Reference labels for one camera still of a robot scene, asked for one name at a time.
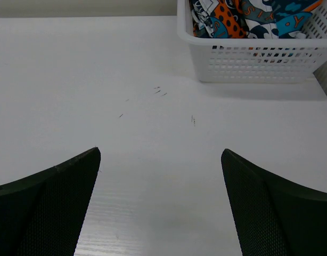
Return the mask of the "colourful patterned shorts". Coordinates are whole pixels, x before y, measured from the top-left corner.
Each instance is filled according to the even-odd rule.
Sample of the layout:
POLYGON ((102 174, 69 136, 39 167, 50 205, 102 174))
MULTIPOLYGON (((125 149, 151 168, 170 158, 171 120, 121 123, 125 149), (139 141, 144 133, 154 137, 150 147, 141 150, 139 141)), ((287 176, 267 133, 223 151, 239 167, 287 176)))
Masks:
POLYGON ((199 38, 303 39, 303 25, 322 1, 190 1, 199 38))

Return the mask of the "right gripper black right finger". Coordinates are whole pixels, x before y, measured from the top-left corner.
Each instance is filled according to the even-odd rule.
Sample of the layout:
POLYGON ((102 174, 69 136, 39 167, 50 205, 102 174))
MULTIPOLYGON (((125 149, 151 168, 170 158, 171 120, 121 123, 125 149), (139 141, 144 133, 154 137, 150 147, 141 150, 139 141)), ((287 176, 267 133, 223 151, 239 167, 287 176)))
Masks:
POLYGON ((327 193, 225 149, 221 164, 243 255, 327 255, 327 193))

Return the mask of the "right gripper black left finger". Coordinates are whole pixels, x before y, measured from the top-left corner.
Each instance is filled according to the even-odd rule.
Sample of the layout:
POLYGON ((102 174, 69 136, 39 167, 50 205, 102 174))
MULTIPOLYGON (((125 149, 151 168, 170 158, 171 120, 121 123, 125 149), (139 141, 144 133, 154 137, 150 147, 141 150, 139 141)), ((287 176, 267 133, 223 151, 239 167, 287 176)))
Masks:
POLYGON ((0 185, 0 255, 74 255, 100 161, 94 147, 0 185))

